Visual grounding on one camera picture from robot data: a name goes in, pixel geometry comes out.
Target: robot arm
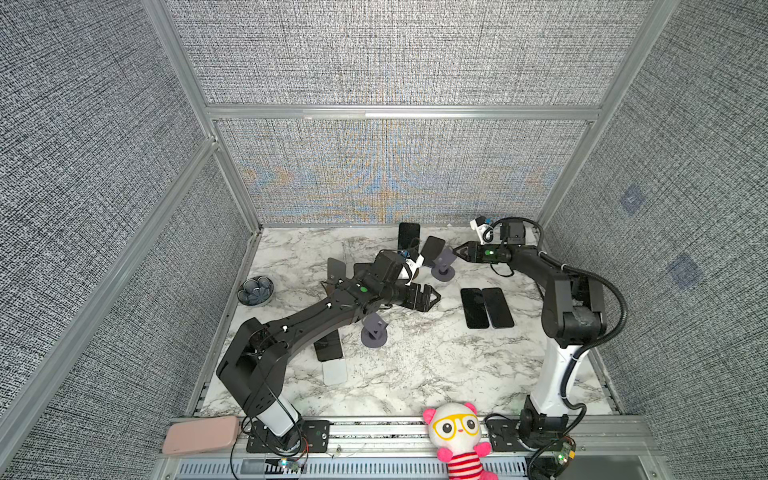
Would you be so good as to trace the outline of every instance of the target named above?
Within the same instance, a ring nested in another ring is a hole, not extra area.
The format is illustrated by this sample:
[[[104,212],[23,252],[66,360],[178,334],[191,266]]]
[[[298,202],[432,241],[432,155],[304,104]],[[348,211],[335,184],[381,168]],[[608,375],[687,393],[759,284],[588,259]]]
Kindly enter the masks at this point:
[[[536,387],[526,397],[518,433],[534,448],[546,445],[568,424],[568,408],[561,397],[563,378],[574,353],[605,334],[603,286],[588,276],[564,270],[537,247],[525,245],[525,227],[520,220],[501,225],[501,243],[464,243],[453,253],[471,263],[506,263],[513,271],[531,277],[546,289],[541,327],[547,347]],[[575,371],[585,356],[577,359]],[[566,397],[574,383],[568,374]]]
[[[399,280],[406,259],[383,250],[352,279],[339,278],[323,300],[283,319],[262,324],[247,320],[235,334],[217,367],[217,375],[247,417],[257,417],[289,451],[300,440],[292,429],[298,412],[282,395],[286,366],[301,349],[341,326],[354,323],[383,306],[429,311],[440,295],[430,285]]]

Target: pink pouch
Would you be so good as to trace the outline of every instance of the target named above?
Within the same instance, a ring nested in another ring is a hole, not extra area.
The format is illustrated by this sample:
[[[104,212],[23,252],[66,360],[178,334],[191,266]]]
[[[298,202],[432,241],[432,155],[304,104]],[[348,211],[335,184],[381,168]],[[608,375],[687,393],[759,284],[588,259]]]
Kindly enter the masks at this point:
[[[234,415],[174,423],[163,443],[164,455],[185,455],[228,449],[237,440],[238,421]]]

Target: gray phone holder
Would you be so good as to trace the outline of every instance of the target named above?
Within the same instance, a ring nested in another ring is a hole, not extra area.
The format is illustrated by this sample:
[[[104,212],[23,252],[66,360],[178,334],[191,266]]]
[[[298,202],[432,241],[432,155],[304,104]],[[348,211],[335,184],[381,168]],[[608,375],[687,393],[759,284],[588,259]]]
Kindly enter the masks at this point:
[[[440,255],[435,258],[435,266],[432,268],[432,276],[441,282],[447,282],[456,275],[451,263],[456,260],[456,255],[449,247],[442,249]]]
[[[386,327],[389,325],[382,320],[378,313],[371,313],[362,321],[360,341],[370,349],[377,349],[386,343]]]

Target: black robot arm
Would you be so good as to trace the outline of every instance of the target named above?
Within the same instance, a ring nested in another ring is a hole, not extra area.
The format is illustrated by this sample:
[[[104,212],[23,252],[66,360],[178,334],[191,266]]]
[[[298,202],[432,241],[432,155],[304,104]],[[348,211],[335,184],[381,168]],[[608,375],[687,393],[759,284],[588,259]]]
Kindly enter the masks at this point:
[[[622,330],[627,318],[627,302],[618,288],[602,276],[568,266],[538,247],[525,245],[523,221],[534,224],[542,235],[541,227],[532,220],[507,217],[491,223],[485,217],[478,217],[470,225],[481,241],[464,243],[453,252],[472,263],[506,263],[513,274],[524,273],[546,289],[541,326],[550,340],[538,382],[525,399],[516,429],[521,442],[537,449],[528,459],[528,466],[531,474],[538,474],[547,470],[535,463],[544,450],[565,439],[574,448],[568,433],[584,418],[587,406],[568,400],[573,373],[589,349],[613,339]],[[500,226],[502,241],[486,243],[492,239],[496,225]],[[616,296],[620,307],[618,321],[608,333],[603,317],[603,286]],[[569,425],[568,413],[576,409],[580,412]],[[554,476],[562,473],[569,462],[568,455],[560,455]]]
[[[405,257],[382,250],[352,279],[338,279],[331,294],[318,303],[264,324],[252,318],[237,330],[217,375],[246,417],[257,417],[269,427],[284,450],[295,442],[298,432],[291,433],[291,428],[300,420],[286,399],[279,400],[291,358],[310,343],[384,306],[426,312],[440,300],[430,285],[422,291],[421,285],[410,282],[413,272],[399,279],[403,271],[409,272]]]

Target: yellow glasses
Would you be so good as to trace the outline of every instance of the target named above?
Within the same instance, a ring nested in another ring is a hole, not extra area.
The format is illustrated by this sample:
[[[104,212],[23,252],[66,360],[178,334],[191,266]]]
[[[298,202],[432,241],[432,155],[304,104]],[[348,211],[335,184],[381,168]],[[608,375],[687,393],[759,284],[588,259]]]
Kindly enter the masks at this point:
[[[477,435],[480,432],[480,422],[471,413],[448,415],[437,422],[432,423],[435,433],[443,440],[450,440],[459,430],[469,435]]]

